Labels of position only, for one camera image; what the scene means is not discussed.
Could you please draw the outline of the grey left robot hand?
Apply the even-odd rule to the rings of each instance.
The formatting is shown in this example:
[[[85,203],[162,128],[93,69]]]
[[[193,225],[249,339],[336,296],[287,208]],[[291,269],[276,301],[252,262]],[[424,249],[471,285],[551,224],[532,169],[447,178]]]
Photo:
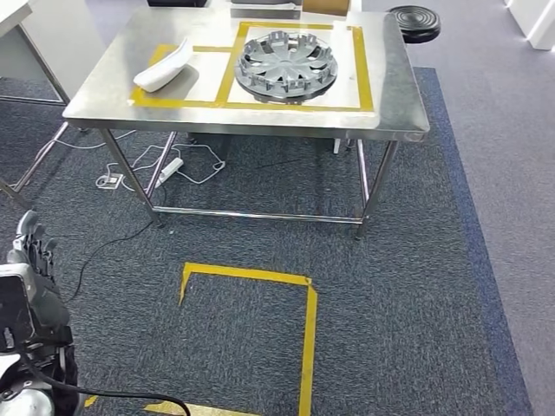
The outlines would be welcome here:
[[[17,344],[68,346],[72,343],[69,313],[54,276],[57,240],[44,242],[45,233],[35,211],[17,224],[1,266],[1,331],[11,330]]]

